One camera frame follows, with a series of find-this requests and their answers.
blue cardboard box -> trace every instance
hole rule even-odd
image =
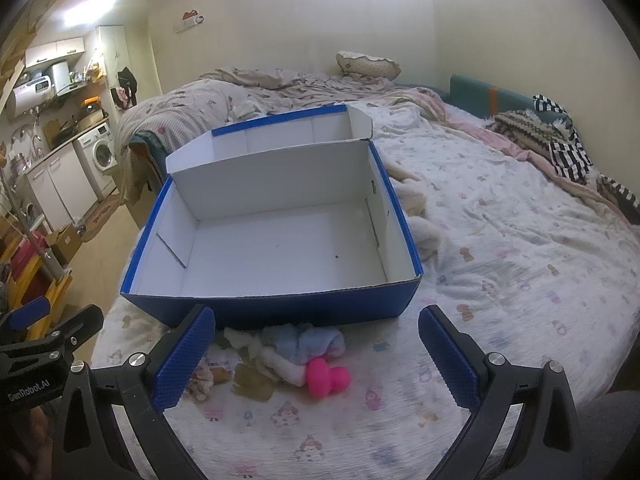
[[[399,316],[422,266],[371,133],[332,105],[172,153],[121,294],[169,326],[196,303],[239,329]]]

box flap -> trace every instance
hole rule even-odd
[[[44,239],[47,243],[47,245],[49,247],[51,247],[53,244],[55,244],[58,240],[60,240],[60,238],[65,234],[66,230],[69,228],[72,228],[73,226],[71,224],[69,225],[65,225],[64,227],[61,227],[60,229],[56,229],[53,232],[50,232]]]
[[[328,105],[229,124],[211,130],[166,159],[167,173],[203,164],[305,144],[370,140],[373,121],[347,105]]]

ceiling light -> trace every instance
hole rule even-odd
[[[116,0],[87,0],[65,12],[65,26],[75,27],[96,22],[113,9]]]

pink toy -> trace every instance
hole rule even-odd
[[[316,357],[306,366],[309,393],[322,399],[331,392],[343,392],[351,384],[351,374],[344,366],[329,368],[324,358]]]

light blue cloth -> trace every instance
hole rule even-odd
[[[337,328],[308,323],[268,326],[262,330],[262,344],[274,346],[278,355],[296,365],[306,365],[316,357],[338,357],[346,348]]]

